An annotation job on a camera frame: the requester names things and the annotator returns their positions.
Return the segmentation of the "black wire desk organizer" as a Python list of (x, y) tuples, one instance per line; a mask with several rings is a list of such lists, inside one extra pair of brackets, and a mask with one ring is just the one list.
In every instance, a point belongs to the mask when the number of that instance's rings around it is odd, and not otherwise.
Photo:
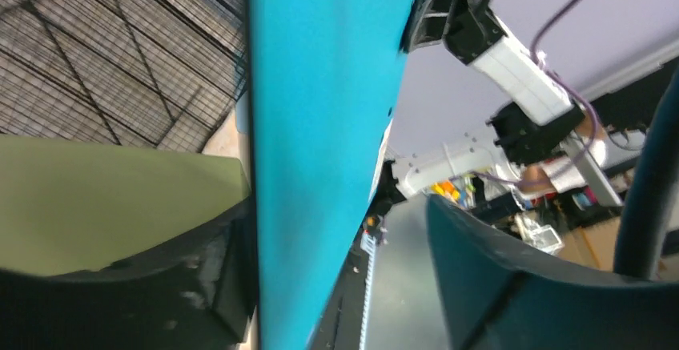
[(1, 0), (1, 132), (204, 151), (245, 91), (244, 0)]

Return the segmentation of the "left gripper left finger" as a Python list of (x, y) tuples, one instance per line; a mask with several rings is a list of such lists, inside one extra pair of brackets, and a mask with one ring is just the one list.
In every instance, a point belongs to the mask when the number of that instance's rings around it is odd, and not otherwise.
[(251, 205), (97, 272), (2, 271), (2, 348), (237, 348), (258, 291)]

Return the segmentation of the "teal folder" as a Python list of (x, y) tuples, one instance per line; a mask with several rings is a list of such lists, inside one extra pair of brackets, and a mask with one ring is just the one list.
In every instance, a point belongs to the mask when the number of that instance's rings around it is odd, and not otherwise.
[(372, 198), (414, 0), (249, 0), (259, 345), (305, 349)]

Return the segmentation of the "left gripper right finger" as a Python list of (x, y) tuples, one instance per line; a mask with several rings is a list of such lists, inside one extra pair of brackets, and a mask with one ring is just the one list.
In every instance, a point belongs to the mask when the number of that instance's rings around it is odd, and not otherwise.
[(675, 349), (678, 286), (562, 260), (427, 198), (454, 349)]

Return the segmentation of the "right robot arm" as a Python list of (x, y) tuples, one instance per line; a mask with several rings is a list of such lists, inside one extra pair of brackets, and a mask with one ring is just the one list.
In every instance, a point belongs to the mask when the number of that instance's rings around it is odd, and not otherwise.
[(491, 0), (415, 0), (403, 48), (442, 44), (469, 70), (507, 97), (487, 126), (457, 144), (397, 159), (393, 171), (406, 197), (441, 182), (468, 188), (472, 177), (516, 192), (521, 199), (546, 187), (602, 183), (605, 146), (597, 141), (592, 105), (546, 68), (492, 12)]

